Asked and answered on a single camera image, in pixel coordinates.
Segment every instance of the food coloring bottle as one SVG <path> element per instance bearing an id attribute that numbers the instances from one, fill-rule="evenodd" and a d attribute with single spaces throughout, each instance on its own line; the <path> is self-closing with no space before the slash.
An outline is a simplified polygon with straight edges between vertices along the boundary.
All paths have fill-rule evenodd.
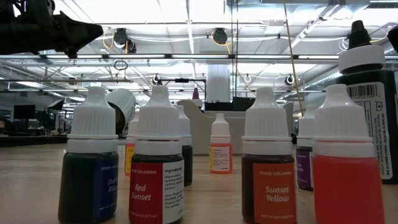
<path id="1" fill-rule="evenodd" d="M 129 219 L 133 224 L 180 223 L 184 159 L 178 109 L 165 86 L 153 86 L 140 109 L 130 174 Z"/>
<path id="2" fill-rule="evenodd" d="M 118 199 L 118 140 L 115 110 L 105 89 L 89 87 L 73 114 L 63 157 L 58 220 L 98 223 L 111 218 Z"/>
<path id="3" fill-rule="evenodd" d="M 296 171 L 297 185 L 304 190 L 313 190 L 312 139 L 316 105 L 307 105 L 305 115 L 298 122 Z"/>
<path id="4" fill-rule="evenodd" d="M 336 82 L 347 85 L 351 99 L 365 111 L 383 184 L 398 184 L 396 79 L 393 71 L 382 69 L 386 64 L 383 47 L 371 45 L 369 39 L 362 21 L 353 22 L 349 48 L 338 60 L 343 76 Z"/>
<path id="5" fill-rule="evenodd" d="M 134 119 L 132 119 L 129 123 L 129 132 L 127 134 L 126 138 L 126 152 L 124 153 L 124 174 L 125 175 L 130 175 L 131 171 L 131 158 L 132 155 L 134 155 L 134 147 L 136 146 L 135 144 L 135 139 L 134 136 L 137 134 L 138 130 L 138 119 L 139 119 L 139 113 L 136 112 L 136 115 L 134 116 Z"/>
<path id="6" fill-rule="evenodd" d="M 326 88 L 315 111 L 315 217 L 322 224 L 384 224 L 379 163 L 363 108 L 346 85 Z"/>
<path id="7" fill-rule="evenodd" d="M 216 115 L 216 120 L 211 124 L 209 147 L 210 172 L 214 174 L 232 173 L 232 144 L 229 134 L 229 124 L 224 119 L 223 113 Z"/>
<path id="8" fill-rule="evenodd" d="M 294 224 L 295 170 L 286 112 L 272 88 L 257 89 L 246 111 L 242 155 L 242 214 L 248 224 Z"/>
<path id="9" fill-rule="evenodd" d="M 180 135 L 182 143 L 182 156 L 184 157 L 184 186 L 192 184 L 193 152 L 190 120 L 184 112 L 184 106 L 175 106 L 178 109 L 180 120 Z"/>

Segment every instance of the desk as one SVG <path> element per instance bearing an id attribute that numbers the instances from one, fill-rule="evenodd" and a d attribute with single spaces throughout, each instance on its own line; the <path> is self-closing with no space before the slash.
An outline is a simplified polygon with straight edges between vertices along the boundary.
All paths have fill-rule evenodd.
<path id="1" fill-rule="evenodd" d="M 0 223 L 58 223 L 58 197 L 65 144 L 5 147 L 0 150 Z M 185 188 L 183 223 L 244 223 L 241 165 L 232 174 L 210 174 L 207 157 L 194 157 L 193 185 Z M 120 160 L 118 208 L 105 223 L 128 224 L 129 178 Z M 386 223 L 398 222 L 398 185 L 383 186 Z M 315 224 L 313 194 L 297 192 L 298 223 Z"/>

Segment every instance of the bottle label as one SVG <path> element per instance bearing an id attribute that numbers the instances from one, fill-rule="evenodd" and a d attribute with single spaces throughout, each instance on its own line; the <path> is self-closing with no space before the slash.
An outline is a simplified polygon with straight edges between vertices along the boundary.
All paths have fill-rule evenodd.
<path id="1" fill-rule="evenodd" d="M 300 187 L 313 187 L 312 152 L 297 151 L 297 183 Z"/>
<path id="2" fill-rule="evenodd" d="M 126 155 L 124 156 L 124 173 L 130 174 L 131 170 L 131 158 L 134 155 L 134 144 L 126 144 Z"/>
<path id="3" fill-rule="evenodd" d="M 231 145 L 210 146 L 209 163 L 212 171 L 230 171 Z"/>
<path id="4" fill-rule="evenodd" d="M 365 110 L 369 136 L 373 138 L 376 147 L 382 179 L 391 179 L 393 173 L 384 84 L 371 82 L 349 85 L 347 92 L 351 99 Z"/>
<path id="5" fill-rule="evenodd" d="M 296 223 L 294 163 L 253 164 L 254 222 Z"/>
<path id="6" fill-rule="evenodd" d="M 94 166 L 93 219 L 113 215 L 118 202 L 119 159 L 98 160 Z"/>
<path id="7" fill-rule="evenodd" d="M 131 165 L 131 223 L 172 223 L 183 215 L 184 161 Z"/>

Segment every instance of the barcode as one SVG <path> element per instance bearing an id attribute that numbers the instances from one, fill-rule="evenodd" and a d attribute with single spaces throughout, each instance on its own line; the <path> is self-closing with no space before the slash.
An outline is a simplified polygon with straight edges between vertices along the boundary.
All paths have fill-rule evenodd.
<path id="1" fill-rule="evenodd" d="M 347 89 L 351 98 L 374 98 L 379 96 L 377 85 L 353 86 Z"/>

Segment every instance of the wooden table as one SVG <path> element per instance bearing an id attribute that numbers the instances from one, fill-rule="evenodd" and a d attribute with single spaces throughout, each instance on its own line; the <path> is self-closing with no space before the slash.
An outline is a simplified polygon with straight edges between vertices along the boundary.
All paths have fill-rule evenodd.
<path id="1" fill-rule="evenodd" d="M 0 148 L 0 223 L 58 223 L 65 144 Z M 118 208 L 106 223 L 129 223 L 129 178 L 120 160 Z M 241 161 L 232 174 L 210 174 L 207 157 L 195 157 L 193 184 L 185 188 L 183 223 L 244 223 L 241 215 Z M 386 223 L 398 223 L 398 185 L 384 185 Z M 313 194 L 298 189 L 298 223 L 315 224 Z"/>

